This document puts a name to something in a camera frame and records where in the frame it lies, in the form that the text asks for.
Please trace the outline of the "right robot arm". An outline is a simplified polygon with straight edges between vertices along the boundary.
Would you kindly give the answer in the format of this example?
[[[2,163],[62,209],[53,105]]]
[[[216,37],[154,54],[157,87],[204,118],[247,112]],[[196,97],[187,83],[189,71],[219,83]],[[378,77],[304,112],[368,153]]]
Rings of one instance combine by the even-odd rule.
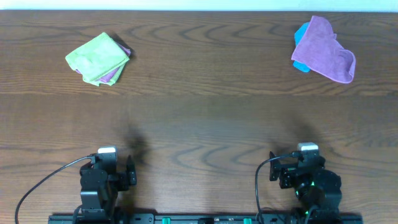
[[[325,158],[318,150],[294,151],[289,157],[297,159],[296,163],[281,164],[277,157],[269,153],[271,160],[271,181],[279,181],[281,189],[293,188],[302,205],[293,208],[286,216],[286,223],[342,223],[339,204],[342,199],[341,177],[325,169]]]

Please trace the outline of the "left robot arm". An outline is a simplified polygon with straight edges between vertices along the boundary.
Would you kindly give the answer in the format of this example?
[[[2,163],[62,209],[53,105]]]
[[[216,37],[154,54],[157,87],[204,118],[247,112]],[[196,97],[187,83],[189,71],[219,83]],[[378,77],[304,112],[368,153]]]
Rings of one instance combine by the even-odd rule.
[[[115,152],[88,156],[90,162],[80,168],[81,205],[74,211],[73,223],[119,223],[126,216],[116,208],[119,192],[137,184],[135,163],[126,159],[124,171],[117,171]]]

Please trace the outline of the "purple microfiber cloth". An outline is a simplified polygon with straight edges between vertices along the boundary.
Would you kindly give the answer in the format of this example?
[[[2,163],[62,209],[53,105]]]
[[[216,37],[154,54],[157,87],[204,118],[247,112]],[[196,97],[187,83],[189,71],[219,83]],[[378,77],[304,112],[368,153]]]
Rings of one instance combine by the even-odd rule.
[[[291,60],[304,63],[310,71],[338,83],[347,84],[354,79],[356,57],[336,40],[330,22],[324,17],[312,16]]]

